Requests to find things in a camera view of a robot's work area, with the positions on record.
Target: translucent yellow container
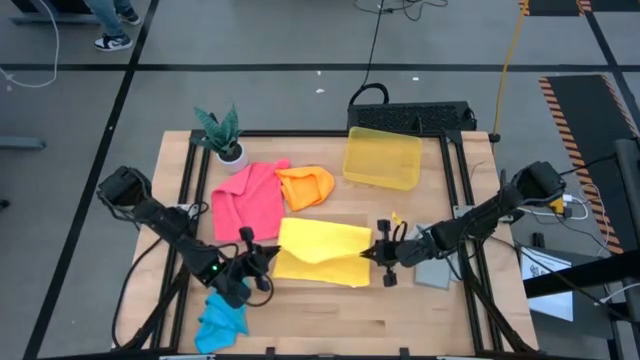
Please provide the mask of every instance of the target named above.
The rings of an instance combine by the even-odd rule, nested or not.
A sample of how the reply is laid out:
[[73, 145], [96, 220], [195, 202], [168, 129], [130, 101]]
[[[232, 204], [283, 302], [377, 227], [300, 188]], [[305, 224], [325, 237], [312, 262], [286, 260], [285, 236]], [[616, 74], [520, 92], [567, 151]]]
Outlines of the translucent yellow container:
[[420, 180], [422, 140], [352, 127], [342, 173], [351, 181], [410, 190]]

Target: potted plant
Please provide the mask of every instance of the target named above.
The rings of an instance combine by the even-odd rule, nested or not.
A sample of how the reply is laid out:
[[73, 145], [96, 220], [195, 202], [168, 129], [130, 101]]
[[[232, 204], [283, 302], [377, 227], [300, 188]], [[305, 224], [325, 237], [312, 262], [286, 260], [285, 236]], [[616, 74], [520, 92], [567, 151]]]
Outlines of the potted plant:
[[215, 151], [218, 160], [225, 169], [235, 174], [249, 163], [244, 146], [238, 141], [238, 114], [233, 106], [222, 122], [218, 122], [213, 113], [195, 108], [196, 116], [204, 128], [204, 137], [191, 137], [191, 142]]

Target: sneaker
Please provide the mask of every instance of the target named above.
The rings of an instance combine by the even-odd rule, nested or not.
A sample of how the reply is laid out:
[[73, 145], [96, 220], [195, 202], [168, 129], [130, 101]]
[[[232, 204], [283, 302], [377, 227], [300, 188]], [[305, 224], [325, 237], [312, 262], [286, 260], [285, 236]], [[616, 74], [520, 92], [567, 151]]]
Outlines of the sneaker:
[[131, 25], [140, 25], [142, 20], [140, 20], [140, 16], [136, 14], [136, 11], [133, 8], [129, 9], [129, 11], [124, 12], [122, 14], [118, 14], [120, 20], [129, 23]]
[[100, 51], [118, 51], [128, 49], [133, 46], [133, 41], [129, 36], [122, 35], [117, 37], [111, 37], [107, 34], [103, 34], [101, 39], [96, 40], [93, 45]]

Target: pink cloth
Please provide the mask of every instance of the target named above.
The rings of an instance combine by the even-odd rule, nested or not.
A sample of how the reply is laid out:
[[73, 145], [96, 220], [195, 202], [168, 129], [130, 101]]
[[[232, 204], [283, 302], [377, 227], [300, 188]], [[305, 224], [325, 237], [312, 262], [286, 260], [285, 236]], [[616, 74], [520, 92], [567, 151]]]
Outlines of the pink cloth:
[[215, 240], [240, 240], [239, 229], [253, 228], [255, 240], [278, 236], [284, 217], [284, 201], [276, 169], [286, 169], [289, 160], [275, 164], [253, 163], [233, 175], [211, 194]]

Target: yellow cable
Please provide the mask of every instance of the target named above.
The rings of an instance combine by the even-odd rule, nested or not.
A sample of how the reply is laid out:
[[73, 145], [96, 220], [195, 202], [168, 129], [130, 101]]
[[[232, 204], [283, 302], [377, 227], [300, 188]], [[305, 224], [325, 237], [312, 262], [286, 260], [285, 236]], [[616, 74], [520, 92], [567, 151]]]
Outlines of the yellow cable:
[[[522, 29], [522, 23], [524, 22], [524, 14], [529, 8], [529, 0], [524, 0], [524, 4], [522, 5], [522, 10], [520, 11], [520, 16], [518, 17], [518, 22], [516, 23], [516, 31], [513, 33], [513, 38], [511, 39], [511, 45], [509, 45], [509, 50], [507, 51], [507, 60], [504, 62], [504, 66], [502, 67], [502, 74], [500, 75], [500, 85], [498, 86], [498, 97], [496, 98], [496, 118], [493, 122], [493, 134], [497, 134], [500, 129], [500, 102], [502, 101], [502, 87], [507, 78], [507, 69], [509, 68], [509, 63], [511, 62], [511, 56], [513, 55], [513, 49], [516, 47], [516, 42], [518, 42], [518, 36], [520, 36], [520, 29]], [[493, 150], [495, 143], [491, 143], [491, 150]]]

